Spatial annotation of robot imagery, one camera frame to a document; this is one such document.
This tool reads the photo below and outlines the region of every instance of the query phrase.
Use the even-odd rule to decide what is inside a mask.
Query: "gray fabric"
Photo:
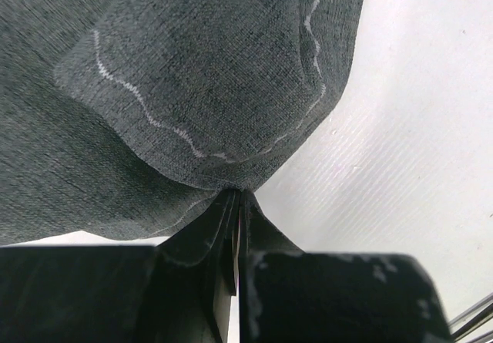
[[[342,95],[361,4],[0,0],[0,244],[172,234],[255,190]]]

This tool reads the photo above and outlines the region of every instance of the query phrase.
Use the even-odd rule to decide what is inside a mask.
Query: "dark gray garment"
[[[172,234],[255,190],[342,95],[361,4],[0,0],[0,244]]]

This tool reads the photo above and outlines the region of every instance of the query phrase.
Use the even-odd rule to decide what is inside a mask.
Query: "white wavy line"
[[[295,133],[296,131],[298,131],[298,129],[303,124],[304,120],[307,118],[308,114],[310,114],[310,112],[313,110],[313,108],[325,96],[325,93],[327,91],[327,87],[325,86],[325,84],[323,82],[322,73],[321,73],[320,67],[318,65],[318,55],[320,53],[320,43],[318,42],[317,38],[315,37],[315,35],[314,35],[314,33],[313,33],[312,29],[311,29],[311,17],[314,14],[314,12],[317,9],[317,7],[318,7],[319,4],[320,4],[320,0],[314,0],[314,3],[312,4],[312,8],[310,10],[310,13],[308,13],[307,17],[305,18],[304,26],[307,29],[308,33],[310,34],[310,37],[312,38],[312,40],[313,40],[313,42],[315,44],[315,54],[314,54],[314,62],[313,62],[313,64],[314,64],[315,69],[318,72],[318,75],[320,77],[320,81],[321,81],[321,84],[322,84],[321,85],[320,96],[318,97],[317,100],[315,100],[315,102],[313,102],[310,105],[310,107],[308,108],[308,110],[305,113],[304,117],[300,120],[300,122],[297,124],[297,126],[295,127],[294,130],[288,131],[284,135],[277,137],[276,140],[273,142],[273,144],[271,146],[268,146],[265,150],[262,150],[259,153],[254,154],[252,156],[248,156],[247,158],[242,159],[242,160],[232,160],[232,159],[228,158],[228,156],[225,153],[214,153],[214,154],[208,155],[208,154],[202,152],[201,150],[199,150],[199,149],[197,149],[195,147],[195,145],[193,143],[193,140],[192,140],[192,137],[188,134],[187,131],[185,131],[183,129],[179,129],[177,127],[163,125],[159,121],[156,121],[153,118],[153,116],[150,114],[149,110],[147,109],[147,106],[146,106],[146,104],[144,102],[144,98],[140,94],[140,91],[137,89],[137,87],[134,86],[134,85],[132,85],[132,84],[130,84],[130,83],[128,83],[128,82],[126,82],[126,81],[124,81],[123,79],[119,79],[118,77],[115,77],[102,64],[101,59],[100,59],[99,31],[94,30],[94,43],[95,43],[95,48],[96,48],[96,62],[98,64],[99,74],[101,74],[101,76],[104,77],[105,79],[108,79],[110,81],[116,82],[116,83],[122,85],[123,87],[125,87],[127,90],[129,90],[137,98],[137,100],[139,101],[141,107],[143,108],[143,112],[146,115],[146,118],[147,118],[149,124],[152,125],[152,126],[158,127],[158,128],[165,128],[165,129],[169,129],[169,130],[173,131],[176,135],[178,135],[179,137],[181,137],[183,140],[185,140],[189,144],[190,148],[192,149],[192,153],[193,153],[193,155],[195,157],[197,157],[197,158],[207,158],[208,156],[214,156],[216,158],[220,158],[221,160],[224,160],[224,162],[226,162],[226,163],[243,163],[243,162],[246,162],[248,160],[251,160],[251,159],[253,159],[255,157],[262,156],[264,154],[269,153],[270,151],[272,151],[272,149],[280,141],[286,139],[286,137],[288,137],[289,135],[291,135],[291,134]]]
[[[193,202],[193,203],[192,203],[192,204],[190,204],[190,206],[189,206],[189,207],[185,210],[185,212],[183,212],[182,216],[181,216],[181,217],[180,217],[180,218],[179,218],[179,219],[178,219],[178,220],[177,220],[174,224],[171,224],[171,225],[169,225],[169,226],[166,226],[166,227],[164,227],[164,228],[163,228],[163,229],[161,229],[161,230],[154,231],[153,233],[151,233],[151,234],[147,235],[146,237],[140,237],[139,239],[147,239],[147,238],[150,238],[150,237],[154,237],[154,236],[156,236],[157,234],[162,233],[162,232],[163,232],[163,231],[165,231],[165,230],[168,230],[168,229],[170,229],[170,228],[172,228],[172,227],[175,227],[176,225],[178,225],[180,222],[182,222],[182,221],[183,221],[183,219],[185,218],[186,214],[187,214],[187,213],[189,213],[189,212],[192,210],[192,208],[194,208],[197,204],[200,204],[200,203],[202,203],[202,202],[203,202],[203,201],[205,201],[205,200],[208,200],[208,199],[214,198],[217,194],[218,194],[218,192],[215,192],[215,193],[214,193],[214,195],[211,195],[210,197],[206,197],[206,198],[203,198],[203,199],[201,199],[201,200],[197,200],[197,201]]]

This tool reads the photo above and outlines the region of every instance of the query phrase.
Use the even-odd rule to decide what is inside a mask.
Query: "folded cloth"
[[[0,243],[169,235],[255,190],[341,97],[362,1],[0,0]]]

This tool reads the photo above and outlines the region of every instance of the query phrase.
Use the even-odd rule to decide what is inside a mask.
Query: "black cable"
[[[484,323],[490,321],[493,318],[493,303],[490,303],[483,311],[474,316],[466,325],[458,329],[452,338],[454,341],[460,341],[466,335],[469,335],[474,330],[482,326]]]

